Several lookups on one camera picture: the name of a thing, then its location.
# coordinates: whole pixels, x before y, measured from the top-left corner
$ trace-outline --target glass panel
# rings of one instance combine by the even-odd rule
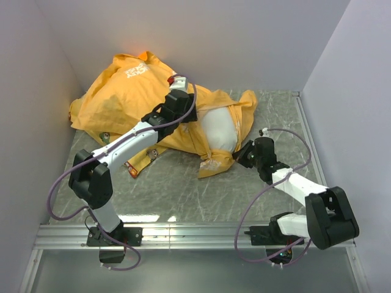
[[[250,258],[264,250],[245,251]],[[298,255],[300,249],[294,249]],[[131,272],[99,266],[97,251],[45,251],[33,292],[357,292],[344,248],[311,248],[297,264],[250,264],[231,250],[142,251]]]

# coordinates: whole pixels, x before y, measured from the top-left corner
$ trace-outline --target cable connector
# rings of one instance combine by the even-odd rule
[[[265,136],[265,137],[269,137],[269,130],[267,127],[259,130],[259,135],[260,136]]]
[[[167,80],[170,84],[170,90],[181,90],[185,93],[188,92],[188,79],[183,76],[176,76],[173,79]]]
[[[133,137],[137,136],[137,130],[135,130],[135,129],[133,131],[131,131],[130,133],[133,134]]]

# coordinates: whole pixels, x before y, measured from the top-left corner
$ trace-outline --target yellow cloth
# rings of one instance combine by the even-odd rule
[[[169,92],[167,79],[173,74],[175,72],[170,67],[148,51],[139,57],[114,56],[112,64],[99,75],[87,93],[72,102],[72,127],[86,131],[102,145],[112,142],[164,102]],[[182,123],[172,135],[132,157],[125,163],[129,173],[135,178],[167,148],[198,154],[204,160],[199,178],[226,171],[234,163],[232,154],[211,150],[200,123],[207,110],[225,106],[236,127],[238,143],[235,151],[239,150],[254,121],[255,93],[248,90],[239,102],[235,102],[222,90],[211,92],[197,85],[198,121]]]

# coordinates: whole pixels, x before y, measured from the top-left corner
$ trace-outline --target marble floor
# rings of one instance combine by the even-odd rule
[[[242,93],[240,90],[227,92],[235,100],[238,100]],[[291,92],[257,91],[256,94],[259,104],[255,112],[254,125],[245,142],[258,137],[258,130],[264,127],[288,128],[303,135],[296,100]],[[274,132],[271,137],[276,141],[278,160],[292,167],[306,160],[305,147],[292,135]],[[86,133],[77,131],[66,169],[71,167],[73,158],[79,150],[84,148],[92,151],[99,147],[99,144]],[[256,169],[246,169],[234,164],[225,173],[197,179],[200,162],[200,158],[195,154],[167,150],[143,170],[137,179],[130,177],[127,168],[122,167],[112,175],[112,202],[118,215],[124,222],[238,221],[251,199],[265,187]],[[312,164],[299,173],[316,182]],[[63,180],[57,194],[54,204],[54,212],[57,215],[68,215],[82,205],[67,183],[67,179]],[[268,221],[271,216],[287,211],[305,212],[300,203],[273,189],[256,202],[246,221]],[[66,222],[57,222],[53,219],[50,222],[82,223],[86,216],[87,212],[82,212]]]

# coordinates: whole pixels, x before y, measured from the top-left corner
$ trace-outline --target metal bracket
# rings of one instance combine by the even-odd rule
[[[128,245],[134,247],[141,246],[141,239],[142,239],[141,227],[124,227],[122,232],[124,235],[123,241],[126,241]],[[97,227],[90,228],[90,233],[88,234],[86,245],[89,247],[120,246],[106,239],[101,234],[100,230]]]
[[[250,226],[250,231],[244,233],[250,235],[252,246],[288,245],[300,239],[300,237],[294,235],[283,235],[276,239],[272,236],[269,226]]]

